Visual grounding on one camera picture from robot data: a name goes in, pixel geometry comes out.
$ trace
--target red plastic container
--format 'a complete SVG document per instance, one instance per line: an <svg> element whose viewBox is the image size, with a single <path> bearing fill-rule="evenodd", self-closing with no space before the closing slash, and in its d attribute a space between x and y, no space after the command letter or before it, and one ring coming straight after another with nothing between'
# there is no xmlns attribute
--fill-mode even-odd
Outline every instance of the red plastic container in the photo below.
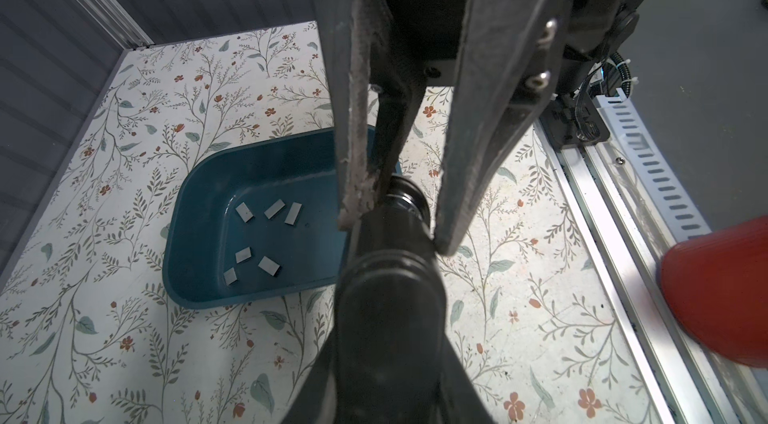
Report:
<svg viewBox="0 0 768 424"><path fill-rule="evenodd" d="M661 289L699 342L768 367L768 216L672 247L661 263Z"/></svg>

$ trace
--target small white domino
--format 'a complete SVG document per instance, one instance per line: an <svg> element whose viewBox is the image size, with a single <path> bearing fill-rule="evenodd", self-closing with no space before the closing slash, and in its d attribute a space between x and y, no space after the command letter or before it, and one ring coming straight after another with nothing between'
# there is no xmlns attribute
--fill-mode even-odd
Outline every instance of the small white domino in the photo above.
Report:
<svg viewBox="0 0 768 424"><path fill-rule="evenodd" d="M230 267L228 270L224 272L224 282L227 286L231 286L232 283L237 281L237 275L235 274L235 268Z"/></svg>
<svg viewBox="0 0 768 424"><path fill-rule="evenodd" d="M239 214L243 219L243 222L248 222L249 219L254 217L254 213L248 209L248 206L246 206L244 202L241 202L240 205L235 208L235 210L237 211L237 214Z"/></svg>
<svg viewBox="0 0 768 424"><path fill-rule="evenodd" d="M288 211L288 216L286 216L286 224L287 225L294 225L296 223L296 218L299 216L299 211L301 211L301 203L300 202L294 202L290 206L290 211Z"/></svg>
<svg viewBox="0 0 768 424"><path fill-rule="evenodd" d="M245 259L250 259L250 247L246 247L242 251L237 251L235 253L235 262L236 263L239 264L239 263L243 262Z"/></svg>
<svg viewBox="0 0 768 424"><path fill-rule="evenodd" d="M264 256L261 258L261 262L259 263L259 267L264 269L267 273L270 275L276 275L277 271L280 269L280 265L278 265L275 261L272 261L269 257Z"/></svg>
<svg viewBox="0 0 768 424"><path fill-rule="evenodd" d="M275 204L273 204L272 206L270 206L269 209L264 211L264 216L266 216L267 219L272 219L274 215L280 212L280 209L285 207L286 207L286 203L284 203L282 199L278 199L277 201L275 201Z"/></svg>

